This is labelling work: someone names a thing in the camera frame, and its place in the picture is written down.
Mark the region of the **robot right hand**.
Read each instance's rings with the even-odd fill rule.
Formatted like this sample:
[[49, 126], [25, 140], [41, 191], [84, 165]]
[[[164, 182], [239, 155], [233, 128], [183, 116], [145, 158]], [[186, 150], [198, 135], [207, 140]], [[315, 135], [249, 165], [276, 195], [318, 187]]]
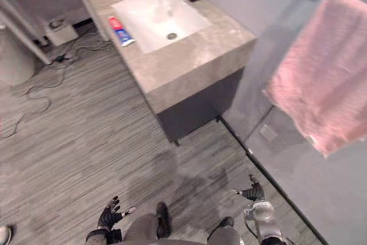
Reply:
[[251, 182], [251, 187], [245, 190], [233, 189], [235, 194], [245, 197], [252, 202], [264, 200], [265, 195], [261, 184], [254, 175], [249, 174], [248, 177]]

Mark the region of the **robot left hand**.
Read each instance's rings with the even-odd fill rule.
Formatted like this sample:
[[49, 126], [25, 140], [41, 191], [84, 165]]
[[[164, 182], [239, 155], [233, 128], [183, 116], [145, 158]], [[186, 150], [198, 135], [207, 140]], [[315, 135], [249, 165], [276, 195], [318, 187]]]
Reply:
[[103, 209], [97, 223], [97, 229], [110, 231], [113, 226], [120, 222], [126, 216], [133, 214], [137, 207], [130, 207], [129, 209], [119, 212], [119, 197], [114, 196]]

